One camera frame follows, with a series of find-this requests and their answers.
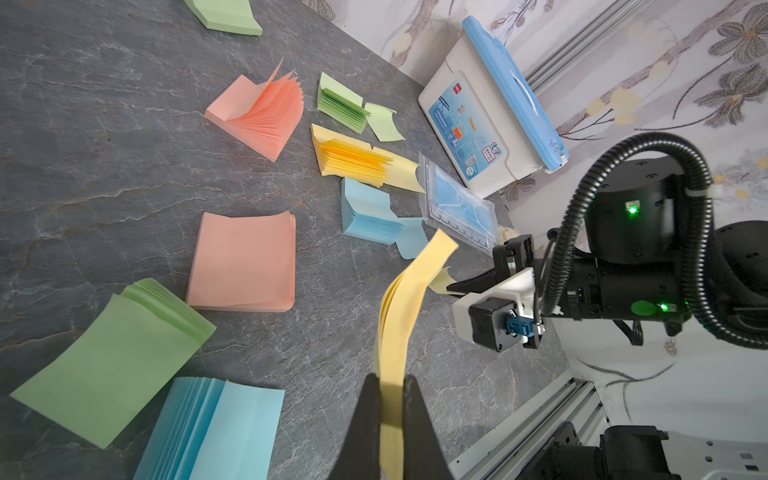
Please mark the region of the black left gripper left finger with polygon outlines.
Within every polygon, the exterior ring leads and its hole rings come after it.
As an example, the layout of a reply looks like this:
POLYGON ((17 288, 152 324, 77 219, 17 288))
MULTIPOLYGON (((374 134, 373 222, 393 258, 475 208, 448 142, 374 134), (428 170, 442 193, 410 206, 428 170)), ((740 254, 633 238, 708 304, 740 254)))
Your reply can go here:
POLYGON ((380 479, 381 413, 380 380, 376 374, 369 373, 329 480, 380 479))

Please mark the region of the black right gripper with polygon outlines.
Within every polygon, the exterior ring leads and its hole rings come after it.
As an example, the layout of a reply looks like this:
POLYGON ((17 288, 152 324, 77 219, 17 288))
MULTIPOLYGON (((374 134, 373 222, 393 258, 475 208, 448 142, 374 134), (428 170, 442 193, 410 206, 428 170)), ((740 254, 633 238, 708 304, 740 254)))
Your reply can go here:
MULTIPOLYGON (((450 295, 483 293, 498 283, 494 270, 446 287, 450 295)), ((620 264, 573 257, 550 314, 573 320, 686 321, 690 309, 673 259, 620 264)))

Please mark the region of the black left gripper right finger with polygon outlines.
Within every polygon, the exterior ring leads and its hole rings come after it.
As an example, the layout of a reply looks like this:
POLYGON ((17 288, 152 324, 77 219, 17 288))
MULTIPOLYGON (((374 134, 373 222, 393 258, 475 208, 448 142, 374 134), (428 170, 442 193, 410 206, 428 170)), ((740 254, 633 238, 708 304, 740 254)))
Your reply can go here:
POLYGON ((402 431, 405 480, 452 480, 417 379, 407 375, 403 385, 402 431))

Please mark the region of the small torn yellow page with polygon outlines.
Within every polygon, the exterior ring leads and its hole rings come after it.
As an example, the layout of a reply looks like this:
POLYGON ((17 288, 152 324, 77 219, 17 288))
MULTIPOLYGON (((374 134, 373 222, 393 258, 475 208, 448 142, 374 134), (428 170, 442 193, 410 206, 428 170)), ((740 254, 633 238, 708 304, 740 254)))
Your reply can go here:
POLYGON ((448 289, 450 285, 453 285, 456 280, 450 275, 449 267, 444 267, 440 272, 431 280, 428 288, 438 295, 447 296, 461 296, 461 293, 452 292, 448 289))

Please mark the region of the small yellow memo pad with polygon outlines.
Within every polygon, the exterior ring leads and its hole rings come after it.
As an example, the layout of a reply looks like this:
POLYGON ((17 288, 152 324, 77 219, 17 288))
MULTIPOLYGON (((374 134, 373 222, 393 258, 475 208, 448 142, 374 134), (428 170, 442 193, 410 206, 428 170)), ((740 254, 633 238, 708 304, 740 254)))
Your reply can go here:
POLYGON ((380 466, 390 479, 404 477, 403 390, 408 344, 426 290, 457 243, 438 230, 382 299, 374 371, 380 380, 380 466))

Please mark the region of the torn yellow memo page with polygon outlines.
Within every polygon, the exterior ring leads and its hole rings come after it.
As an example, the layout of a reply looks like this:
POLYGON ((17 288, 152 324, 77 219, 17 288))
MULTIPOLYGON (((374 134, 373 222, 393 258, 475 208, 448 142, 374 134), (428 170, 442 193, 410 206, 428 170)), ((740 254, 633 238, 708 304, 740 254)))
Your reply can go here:
POLYGON ((384 183, 386 185, 417 193, 425 192, 418 180, 417 169, 419 165, 416 162, 378 147, 374 147, 373 152, 384 155, 390 160, 384 166, 386 171, 384 183))

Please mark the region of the large yellow memo pad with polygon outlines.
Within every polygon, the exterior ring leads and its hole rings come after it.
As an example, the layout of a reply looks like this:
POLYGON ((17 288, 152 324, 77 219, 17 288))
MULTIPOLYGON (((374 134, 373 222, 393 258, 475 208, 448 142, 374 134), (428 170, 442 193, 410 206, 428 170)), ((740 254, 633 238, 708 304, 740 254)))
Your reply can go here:
POLYGON ((392 158, 370 144, 317 124, 311 125, 311 136, 322 176, 351 178, 374 187, 388 179, 392 158))

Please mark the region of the pink memo pad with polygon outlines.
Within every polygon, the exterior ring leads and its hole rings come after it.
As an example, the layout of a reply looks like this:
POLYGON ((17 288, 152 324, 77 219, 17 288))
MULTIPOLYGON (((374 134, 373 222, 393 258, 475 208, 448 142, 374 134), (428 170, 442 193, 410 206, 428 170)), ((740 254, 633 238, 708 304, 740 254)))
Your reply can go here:
POLYGON ((280 313, 293 307, 295 287, 294 215, 203 214, 187 304, 199 310, 280 313))

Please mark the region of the torn green memo page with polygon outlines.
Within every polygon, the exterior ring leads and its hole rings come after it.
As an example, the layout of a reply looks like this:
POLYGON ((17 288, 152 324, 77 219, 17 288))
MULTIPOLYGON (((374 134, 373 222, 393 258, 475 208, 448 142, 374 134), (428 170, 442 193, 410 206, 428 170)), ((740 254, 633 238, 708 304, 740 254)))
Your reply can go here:
POLYGON ((404 136, 395 126, 394 110, 371 102, 366 103, 364 109, 368 113, 367 122, 380 142, 404 140, 404 136))

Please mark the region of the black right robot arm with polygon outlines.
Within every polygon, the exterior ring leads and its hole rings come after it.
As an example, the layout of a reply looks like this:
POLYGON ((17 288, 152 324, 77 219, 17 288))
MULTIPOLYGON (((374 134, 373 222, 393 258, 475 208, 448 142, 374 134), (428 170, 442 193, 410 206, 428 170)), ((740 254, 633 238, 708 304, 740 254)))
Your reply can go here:
MULTIPOLYGON (((767 347, 763 221, 714 224, 704 156, 669 133, 632 136, 587 171, 542 258, 528 235, 493 248, 490 270, 451 281, 461 338, 496 352, 537 348, 546 318, 609 320, 634 346, 697 320, 715 338, 767 347)), ((499 437, 453 463, 460 479, 763 479, 763 442, 612 425, 586 381, 559 380, 499 437)))

